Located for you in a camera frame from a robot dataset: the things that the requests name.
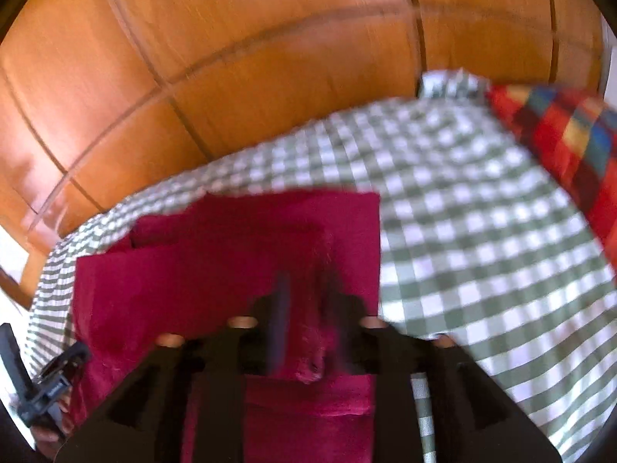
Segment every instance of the black mechanical device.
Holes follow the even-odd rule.
[[[374,374],[374,463],[422,463],[423,450],[410,375],[426,374],[438,463],[558,463],[549,440],[474,360],[399,334],[366,317],[354,296],[331,298],[342,366]],[[259,299],[254,323],[227,326],[177,348],[157,346],[67,441],[56,463],[179,463],[189,386],[202,396],[192,461],[241,463],[245,375],[276,370],[285,351],[284,291]]]
[[[73,379],[88,361],[88,347],[77,342],[52,360],[30,379],[19,354],[10,324],[0,325],[0,357],[17,393],[17,415],[27,427],[48,428],[64,440],[62,412],[58,400],[69,390]]]

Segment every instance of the red plaid fabric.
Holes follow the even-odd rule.
[[[496,116],[572,196],[617,268],[617,113],[575,89],[493,86]]]

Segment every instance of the wooden wall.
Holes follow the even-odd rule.
[[[171,174],[422,71],[597,89],[591,0],[29,0],[0,45],[0,225],[46,252]]]

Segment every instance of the maroon cloth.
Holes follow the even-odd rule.
[[[291,318],[276,377],[248,378],[248,462],[368,462],[370,377],[341,376],[322,311],[334,270],[344,292],[375,314],[379,289],[379,198],[341,191],[205,196],[181,214],[140,218],[107,253],[77,261],[76,337],[93,353],[75,385],[76,423],[144,357],[156,336],[189,338],[246,314],[289,273]],[[187,416],[185,449],[192,447]]]

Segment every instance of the gingham sheet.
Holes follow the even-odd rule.
[[[88,220],[44,268],[30,371],[73,340],[76,257],[103,252],[137,217],[181,210],[207,191],[316,186],[381,194],[381,315],[409,334],[454,334],[574,461],[617,399],[614,272],[568,195],[473,100],[393,99],[336,113]],[[434,461],[427,385],[413,387]]]

